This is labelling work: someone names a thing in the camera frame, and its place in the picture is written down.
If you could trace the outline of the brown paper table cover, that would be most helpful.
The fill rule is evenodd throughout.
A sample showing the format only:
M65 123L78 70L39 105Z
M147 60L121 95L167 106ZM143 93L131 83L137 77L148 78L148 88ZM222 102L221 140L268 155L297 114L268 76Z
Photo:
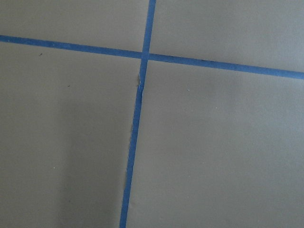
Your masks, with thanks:
M3 0L3 228L301 228L301 0Z

